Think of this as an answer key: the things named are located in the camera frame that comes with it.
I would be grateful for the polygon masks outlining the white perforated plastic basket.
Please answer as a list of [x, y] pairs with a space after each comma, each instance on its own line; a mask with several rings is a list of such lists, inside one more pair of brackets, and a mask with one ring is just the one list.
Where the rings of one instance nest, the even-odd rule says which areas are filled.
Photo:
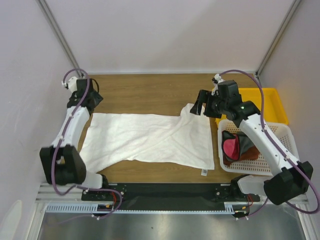
[[[297, 146], [294, 136], [289, 126], [283, 123], [268, 122], [270, 130], [275, 134], [279, 141], [286, 147], [286, 149], [293, 154], [297, 159], [299, 158]], [[240, 162], [233, 162], [230, 165], [224, 164], [224, 154], [222, 150], [222, 132], [228, 131], [235, 134], [240, 131], [236, 125], [227, 119], [217, 121], [217, 143], [218, 143], [218, 156], [220, 166], [223, 170], [230, 173], [237, 174], [249, 174], [249, 175], [261, 175], [271, 176], [272, 172], [264, 157], [260, 154], [256, 160], [242, 160]]]

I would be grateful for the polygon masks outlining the aluminium frame post left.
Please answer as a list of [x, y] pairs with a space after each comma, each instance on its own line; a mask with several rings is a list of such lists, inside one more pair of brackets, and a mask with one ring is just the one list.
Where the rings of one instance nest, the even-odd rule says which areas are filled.
[[51, 28], [53, 34], [55, 35], [57, 41], [59, 42], [63, 52], [65, 53], [69, 63], [74, 69], [79, 69], [80, 66], [74, 56], [74, 53], [72, 49], [70, 48], [70, 45], [68, 44], [68, 41], [66, 40], [49, 4], [46, 0], [35, 0], [35, 2], [38, 4], [40, 10], [42, 11], [49, 27]]

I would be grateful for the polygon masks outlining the pink cloth in basket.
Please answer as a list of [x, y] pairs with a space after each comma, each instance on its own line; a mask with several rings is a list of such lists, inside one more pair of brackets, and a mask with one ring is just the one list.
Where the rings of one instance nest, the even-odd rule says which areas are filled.
[[223, 152], [226, 158], [232, 161], [236, 161], [239, 159], [239, 143], [236, 138], [234, 139], [227, 139], [223, 142]]

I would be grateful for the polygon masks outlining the white towel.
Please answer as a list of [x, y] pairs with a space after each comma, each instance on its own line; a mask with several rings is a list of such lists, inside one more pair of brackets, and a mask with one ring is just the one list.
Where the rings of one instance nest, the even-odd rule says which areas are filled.
[[210, 120], [192, 114], [192, 107], [188, 103], [179, 116], [93, 114], [80, 151], [87, 170], [97, 173], [125, 160], [213, 170]]

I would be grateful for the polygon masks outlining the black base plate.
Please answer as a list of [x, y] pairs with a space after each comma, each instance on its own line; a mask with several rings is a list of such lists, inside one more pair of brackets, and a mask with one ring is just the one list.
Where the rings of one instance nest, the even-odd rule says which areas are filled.
[[110, 183], [124, 211], [219, 211], [248, 197], [229, 183]]

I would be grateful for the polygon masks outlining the brown cloth in basket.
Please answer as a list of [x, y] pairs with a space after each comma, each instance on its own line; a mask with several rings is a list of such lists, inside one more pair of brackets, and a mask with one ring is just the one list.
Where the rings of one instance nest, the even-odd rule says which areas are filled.
[[238, 163], [245, 160], [255, 161], [258, 159], [259, 155], [260, 155], [259, 150], [255, 146], [253, 146], [249, 148], [246, 152], [242, 153], [239, 159], [237, 160], [230, 160], [224, 155], [223, 164], [229, 167], [232, 163]]

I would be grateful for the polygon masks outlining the aluminium frame post right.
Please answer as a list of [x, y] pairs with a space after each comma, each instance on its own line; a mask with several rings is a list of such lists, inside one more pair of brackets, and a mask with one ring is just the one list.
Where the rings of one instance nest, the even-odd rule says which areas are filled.
[[303, 0], [292, 1], [292, 4], [290, 5], [287, 13], [285, 14], [284, 19], [281, 22], [274, 38], [272, 39], [270, 46], [268, 47], [264, 57], [262, 58], [262, 61], [260, 62], [257, 70], [255, 71], [255, 76], [257, 79], [260, 78], [265, 66], [267, 65], [278, 44], [281, 42], [284, 34], [286, 33], [287, 28], [289, 27], [302, 2]]

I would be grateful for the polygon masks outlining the grey cloth in basket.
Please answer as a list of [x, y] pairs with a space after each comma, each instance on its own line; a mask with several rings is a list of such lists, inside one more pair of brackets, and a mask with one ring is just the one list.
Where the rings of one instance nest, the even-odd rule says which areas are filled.
[[231, 133], [227, 130], [224, 130], [222, 132], [222, 153], [224, 154], [223, 151], [223, 143], [225, 140], [229, 140], [229, 139], [237, 139], [238, 144], [239, 144], [239, 157], [242, 153], [245, 153], [249, 148], [254, 147], [255, 145], [253, 144], [253, 142], [250, 140], [250, 138], [242, 131], [238, 131], [237, 133]]

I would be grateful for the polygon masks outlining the white towel label tag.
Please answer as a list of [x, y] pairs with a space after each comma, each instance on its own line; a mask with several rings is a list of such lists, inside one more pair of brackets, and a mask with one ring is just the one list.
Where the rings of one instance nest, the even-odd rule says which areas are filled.
[[201, 170], [201, 176], [206, 177], [208, 175], [208, 170], [207, 169], [202, 169]]

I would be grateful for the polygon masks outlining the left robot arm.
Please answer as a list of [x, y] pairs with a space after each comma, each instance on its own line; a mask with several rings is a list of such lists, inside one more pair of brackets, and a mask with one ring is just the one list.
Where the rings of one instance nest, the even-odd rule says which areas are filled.
[[40, 149], [39, 156], [48, 184], [65, 186], [74, 184], [92, 189], [92, 194], [99, 200], [110, 195], [107, 178], [103, 174], [90, 172], [78, 152], [78, 144], [85, 124], [95, 107], [103, 100], [99, 86], [94, 88], [90, 79], [72, 77], [64, 84], [70, 90], [66, 117], [63, 125], [50, 146]]

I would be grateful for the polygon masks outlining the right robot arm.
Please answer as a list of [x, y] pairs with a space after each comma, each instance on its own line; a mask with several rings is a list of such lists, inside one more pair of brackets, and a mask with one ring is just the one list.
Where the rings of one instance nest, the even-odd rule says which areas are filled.
[[242, 100], [234, 80], [218, 83], [215, 92], [200, 90], [190, 113], [210, 118], [225, 115], [252, 141], [267, 162], [272, 177], [241, 177], [230, 188], [234, 200], [242, 201], [248, 194], [264, 195], [273, 204], [280, 205], [306, 193], [312, 186], [312, 165], [301, 162], [287, 150], [266, 124], [262, 111], [252, 101]]

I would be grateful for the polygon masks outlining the yellow plastic tray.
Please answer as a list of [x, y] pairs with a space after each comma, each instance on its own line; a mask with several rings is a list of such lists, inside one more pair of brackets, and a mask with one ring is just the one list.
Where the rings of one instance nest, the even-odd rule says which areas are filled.
[[[289, 120], [275, 88], [263, 88], [264, 119], [267, 122], [289, 125]], [[261, 110], [262, 99], [258, 88], [239, 88], [242, 100], [252, 101]]]

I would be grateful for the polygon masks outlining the aluminium frame post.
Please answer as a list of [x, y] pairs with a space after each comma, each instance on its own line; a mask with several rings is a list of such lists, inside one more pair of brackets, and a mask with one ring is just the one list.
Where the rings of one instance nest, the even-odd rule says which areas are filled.
[[270, 46], [268, 47], [264, 57], [262, 58], [262, 61], [260, 62], [257, 70], [255, 71], [255, 76], [257, 79], [260, 78], [265, 66], [267, 65], [278, 44], [281, 42], [284, 34], [286, 33], [287, 28], [289, 27], [302, 2], [303, 0], [292, 1], [292, 4], [290, 5], [287, 13], [285, 14], [284, 19], [281, 22], [274, 38], [272, 39]]
[[65, 53], [69, 63], [74, 69], [79, 69], [80, 66], [74, 56], [74, 53], [72, 49], [70, 48], [70, 45], [68, 44], [68, 41], [66, 40], [49, 4], [46, 0], [35, 0], [35, 2], [38, 4], [40, 10], [42, 11], [49, 27], [51, 28], [53, 34], [55, 35], [57, 41], [59, 42], [63, 52]]

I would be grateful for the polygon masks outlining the aluminium front rail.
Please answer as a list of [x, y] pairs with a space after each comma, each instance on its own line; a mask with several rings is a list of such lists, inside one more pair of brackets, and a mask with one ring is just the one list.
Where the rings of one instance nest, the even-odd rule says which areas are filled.
[[[65, 192], [67, 189], [69, 188], [69, 186], [65, 186], [61, 188], [61, 192]], [[53, 201], [66, 201], [66, 202], [80, 202], [82, 201], [82, 195], [83, 195], [83, 190], [79, 189], [79, 188], [73, 188], [69, 193], [67, 193], [66, 195], [59, 195], [56, 193], [56, 191], [54, 190], [54, 188], [47, 184], [41, 184], [36, 196], [36, 200], [37, 201], [49, 201], [49, 202], [53, 202]], [[267, 199], [266, 196], [264, 195], [253, 195], [250, 194], [252, 200], [254, 200], [255, 203], [259, 203], [262, 204], [264, 203], [264, 201]], [[226, 203], [232, 203], [232, 204], [237, 204], [237, 203], [248, 203], [247, 202], [247, 197], [244, 197], [241, 200], [231, 200], [231, 199], [235, 199], [235, 198], [218, 198], [218, 200], [222, 200], [223, 202]], [[289, 201], [291, 204], [308, 204], [308, 198], [305, 194], [300, 195], [298, 197], [293, 198], [292, 200]]]

